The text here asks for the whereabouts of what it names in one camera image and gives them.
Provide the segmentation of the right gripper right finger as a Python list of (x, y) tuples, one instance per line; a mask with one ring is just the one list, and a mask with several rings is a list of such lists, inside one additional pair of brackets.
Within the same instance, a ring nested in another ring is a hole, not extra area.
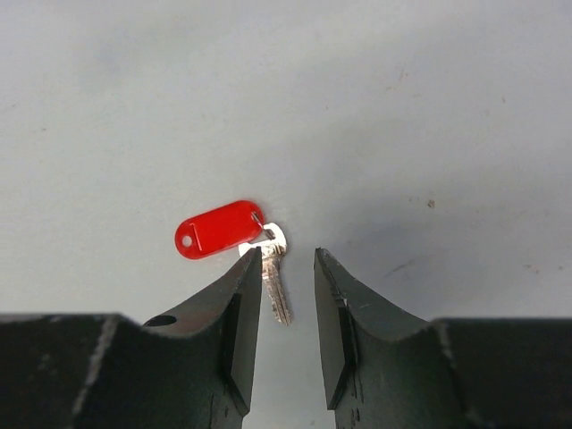
[(326, 406), (338, 428), (449, 428), (451, 379), (438, 334), (315, 252)]

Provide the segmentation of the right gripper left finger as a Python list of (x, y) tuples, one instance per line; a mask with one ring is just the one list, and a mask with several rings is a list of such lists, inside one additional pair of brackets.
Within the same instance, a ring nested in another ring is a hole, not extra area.
[(260, 250), (145, 322), (164, 428), (240, 428), (250, 411), (262, 292)]

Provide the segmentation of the red tag key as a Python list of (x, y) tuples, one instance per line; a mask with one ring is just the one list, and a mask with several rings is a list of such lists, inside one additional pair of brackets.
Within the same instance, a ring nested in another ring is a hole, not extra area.
[(267, 289), (275, 319), (292, 323), (292, 314), (282, 285), (281, 264), (288, 251), (282, 228), (268, 222), (261, 207), (250, 200), (238, 200), (194, 215), (178, 226), (174, 244), (180, 255), (199, 260), (236, 248), (242, 257), (261, 249), (262, 281)]

